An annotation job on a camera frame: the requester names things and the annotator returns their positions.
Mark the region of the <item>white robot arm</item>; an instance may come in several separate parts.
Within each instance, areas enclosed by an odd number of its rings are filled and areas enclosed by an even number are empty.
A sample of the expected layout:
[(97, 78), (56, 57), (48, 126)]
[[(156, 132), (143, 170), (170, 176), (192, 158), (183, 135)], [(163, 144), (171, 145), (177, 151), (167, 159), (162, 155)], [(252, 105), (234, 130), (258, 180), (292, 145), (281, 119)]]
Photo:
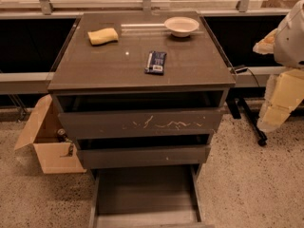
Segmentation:
[(253, 52), (273, 54), (287, 68), (267, 81), (257, 128), (272, 132), (280, 128), (304, 101), (304, 0), (298, 1), (278, 27), (256, 43)]

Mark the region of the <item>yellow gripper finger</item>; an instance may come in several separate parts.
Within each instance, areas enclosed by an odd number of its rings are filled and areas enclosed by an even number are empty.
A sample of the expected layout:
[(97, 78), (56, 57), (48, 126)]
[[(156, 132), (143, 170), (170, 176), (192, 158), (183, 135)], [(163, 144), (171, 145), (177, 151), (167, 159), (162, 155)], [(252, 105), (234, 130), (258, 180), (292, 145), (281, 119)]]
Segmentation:
[(276, 28), (269, 32), (263, 39), (255, 43), (253, 52), (266, 55), (274, 53), (274, 43), (276, 37)]
[(280, 128), (304, 100), (304, 71), (291, 69), (271, 75), (264, 99), (257, 127), (268, 133)]

